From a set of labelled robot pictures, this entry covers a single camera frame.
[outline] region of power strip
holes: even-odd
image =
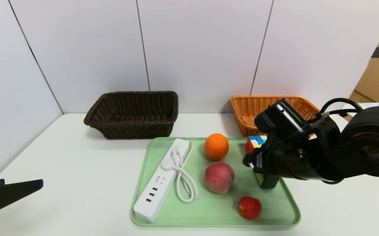
[[[189,145],[190,142],[187,140],[175,139],[161,163],[165,160],[173,161],[173,150],[175,147],[185,157],[190,149]],[[133,206],[136,216],[150,223],[156,220],[177,175],[177,172],[174,170],[164,170],[161,163],[159,163],[152,178]]]

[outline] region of white table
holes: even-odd
[[[379,235],[379,178],[371,176],[337,185],[286,179],[302,213],[289,229],[138,227],[131,201],[149,140],[106,140],[84,117],[60,117],[0,174],[7,183],[44,179],[41,190],[0,210],[0,236]],[[171,136],[216,132],[240,136],[234,115],[180,114]]]

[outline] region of orange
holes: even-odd
[[[229,151],[229,141],[220,133],[210,135],[204,143],[204,151],[209,158],[221,160]]]

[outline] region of wicker basket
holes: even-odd
[[[235,96],[230,99],[233,110],[236,114],[239,129],[243,136],[264,135],[254,124],[255,117],[267,109],[268,105],[272,105],[281,98],[291,103],[291,105],[305,118],[306,120],[315,117],[319,109],[311,102],[303,97],[296,96]]]
[[[173,91],[112,92],[96,101],[84,123],[107,139],[153,139],[169,136],[177,117]]]

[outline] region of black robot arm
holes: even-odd
[[[357,115],[342,132],[328,115],[352,111],[325,112],[334,102],[356,108]],[[243,160],[256,173],[328,184],[362,174],[379,177],[379,107],[362,110],[357,103],[338,98],[325,104],[317,118],[306,121],[281,99],[258,114],[255,125],[268,134],[266,143]]]

